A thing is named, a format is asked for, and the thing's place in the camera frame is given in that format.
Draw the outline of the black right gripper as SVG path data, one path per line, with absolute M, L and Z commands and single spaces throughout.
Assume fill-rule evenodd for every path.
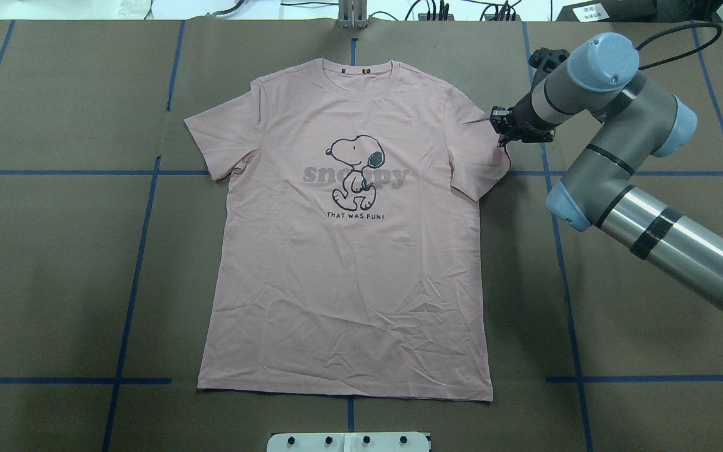
M 556 128 L 539 118 L 531 107 L 514 105 L 513 107 L 494 106 L 491 109 L 490 123 L 498 134 L 498 146 L 505 147 L 513 141 L 522 143 L 551 143 Z

